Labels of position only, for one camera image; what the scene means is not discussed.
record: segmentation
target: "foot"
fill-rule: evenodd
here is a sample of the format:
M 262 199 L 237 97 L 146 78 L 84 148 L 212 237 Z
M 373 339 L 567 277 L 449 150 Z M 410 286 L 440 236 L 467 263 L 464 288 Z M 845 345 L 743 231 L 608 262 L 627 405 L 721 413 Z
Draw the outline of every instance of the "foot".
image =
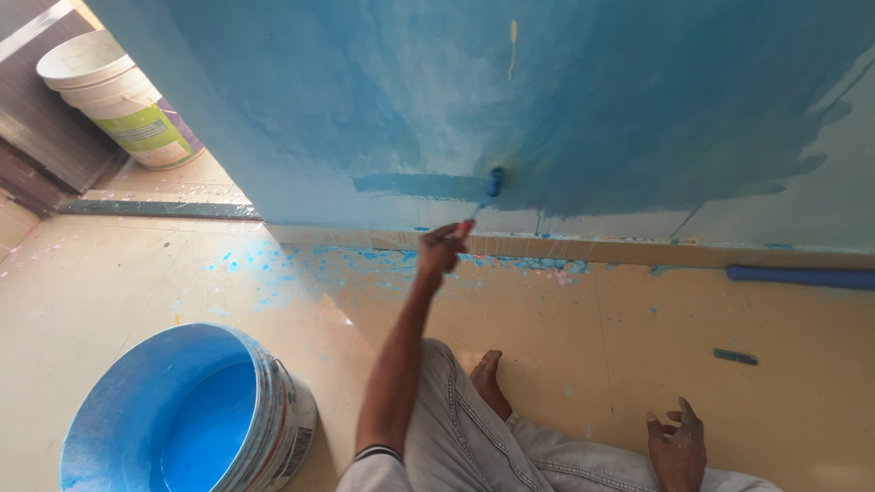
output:
M 483 355 L 483 359 L 480 360 L 477 367 L 471 371 L 471 382 L 474 384 L 477 394 L 483 398 L 483 401 L 498 414 L 501 420 L 507 421 L 510 418 L 510 414 L 514 411 L 510 408 L 508 399 L 504 398 L 504 395 L 501 394 L 498 381 L 495 379 L 500 358 L 500 350 L 486 352 L 486 355 Z

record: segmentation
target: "yellow paint drip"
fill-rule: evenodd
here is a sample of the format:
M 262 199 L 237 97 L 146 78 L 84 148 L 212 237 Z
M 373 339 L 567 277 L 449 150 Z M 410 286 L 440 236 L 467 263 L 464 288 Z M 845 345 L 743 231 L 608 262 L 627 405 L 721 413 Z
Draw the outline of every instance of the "yellow paint drip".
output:
M 513 76 L 514 63 L 516 62 L 516 20 L 510 21 L 510 68 L 507 69 L 507 79 Z

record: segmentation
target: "man's right hand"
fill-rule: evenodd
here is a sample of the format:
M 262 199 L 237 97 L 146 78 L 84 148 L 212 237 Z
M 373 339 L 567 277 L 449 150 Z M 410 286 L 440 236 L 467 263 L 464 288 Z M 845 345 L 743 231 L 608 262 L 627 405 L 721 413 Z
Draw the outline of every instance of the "man's right hand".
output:
M 666 415 L 680 422 L 680 427 L 663 425 L 651 411 L 647 413 L 650 460 L 662 492 L 698 492 L 708 463 L 704 424 L 687 400 L 679 397 L 677 403 L 681 411 L 669 411 Z
M 456 255 L 466 251 L 461 239 L 453 234 L 457 226 L 447 224 L 419 238 L 416 282 L 432 292 L 444 281 L 444 273 L 456 267 Z

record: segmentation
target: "paint bucket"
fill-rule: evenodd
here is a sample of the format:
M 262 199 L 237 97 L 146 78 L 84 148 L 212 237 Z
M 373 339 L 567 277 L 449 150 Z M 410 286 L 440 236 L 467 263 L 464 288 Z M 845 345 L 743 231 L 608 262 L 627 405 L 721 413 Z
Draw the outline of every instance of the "paint bucket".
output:
M 231 327 L 189 323 L 118 359 L 64 439 L 61 490 L 272 492 L 318 416 L 303 380 Z
M 39 61 L 37 73 L 147 169 L 173 169 L 204 150 L 109 31 L 55 47 Z

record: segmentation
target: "jeans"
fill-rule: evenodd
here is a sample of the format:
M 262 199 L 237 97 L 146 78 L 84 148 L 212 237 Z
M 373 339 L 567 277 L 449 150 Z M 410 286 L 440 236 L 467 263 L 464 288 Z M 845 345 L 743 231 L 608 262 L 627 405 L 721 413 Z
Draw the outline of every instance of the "jeans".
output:
M 452 351 L 423 340 L 404 462 L 416 492 L 659 492 L 647 456 L 583 442 L 516 412 L 502 422 Z M 748 474 L 706 469 L 701 492 L 777 491 Z

